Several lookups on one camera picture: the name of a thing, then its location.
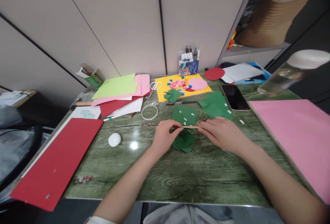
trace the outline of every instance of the green origami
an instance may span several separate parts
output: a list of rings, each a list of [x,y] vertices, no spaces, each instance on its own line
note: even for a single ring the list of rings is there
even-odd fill
[[[164,93],[166,93],[164,94],[164,98],[166,98],[171,103],[174,103],[182,95],[182,93],[174,89]]]
[[[195,141],[195,136],[191,134],[187,129],[183,129],[172,143],[172,148],[175,150],[182,150],[189,154],[191,152],[191,147]]]
[[[179,122],[183,126],[196,125],[197,110],[176,105],[172,115],[172,119]],[[195,141],[195,136],[187,129],[183,129],[176,137],[172,144],[172,148],[182,150],[186,153],[191,152],[191,147]]]
[[[198,101],[203,111],[211,118],[215,119],[217,116],[233,120],[232,115],[228,112],[229,107],[227,101],[221,92],[214,91],[207,94],[207,98]]]

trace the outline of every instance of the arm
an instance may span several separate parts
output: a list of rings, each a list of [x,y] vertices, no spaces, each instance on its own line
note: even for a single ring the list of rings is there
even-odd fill
[[[198,124],[216,146],[244,159],[265,188],[286,224],[326,223],[327,208],[284,171],[261,147],[250,141],[230,120],[216,117]]]
[[[159,123],[151,147],[111,188],[95,210],[93,216],[115,223],[124,222],[149,171],[169,150],[174,139],[183,130],[183,128],[178,128],[169,133],[170,128],[174,125],[177,127],[182,126],[174,120],[165,120]]]

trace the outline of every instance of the plastic bottle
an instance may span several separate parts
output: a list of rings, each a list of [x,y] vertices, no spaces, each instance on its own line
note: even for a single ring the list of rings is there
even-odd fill
[[[275,97],[328,61],[330,61],[328,52],[310,49],[297,51],[262,83],[257,91],[261,95]]]

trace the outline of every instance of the smartphone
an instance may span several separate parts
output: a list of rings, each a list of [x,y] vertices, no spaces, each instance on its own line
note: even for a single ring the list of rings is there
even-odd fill
[[[236,111],[251,110],[236,85],[221,85],[221,89],[231,109]]]

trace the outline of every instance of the white sleeve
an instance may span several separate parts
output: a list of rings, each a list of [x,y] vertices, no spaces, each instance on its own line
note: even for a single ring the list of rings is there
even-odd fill
[[[92,216],[88,218],[85,224],[116,224],[116,223],[108,221],[98,216]]]

